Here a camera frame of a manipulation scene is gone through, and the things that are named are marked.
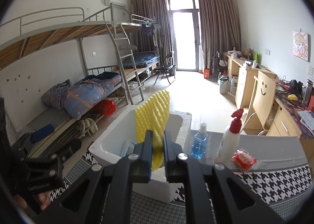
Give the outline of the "person's left hand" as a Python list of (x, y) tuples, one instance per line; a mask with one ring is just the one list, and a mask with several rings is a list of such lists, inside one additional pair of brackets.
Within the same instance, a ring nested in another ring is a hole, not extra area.
[[(44, 211), (51, 204), (49, 199), (49, 192), (40, 193), (38, 195), (31, 195), (30, 197), (36, 202), (36, 206), (40, 207), (41, 211)], [(28, 202), (30, 202), (29, 199), (25, 200), (19, 194), (16, 194), (13, 196), (13, 200), (21, 209), (27, 210)]]

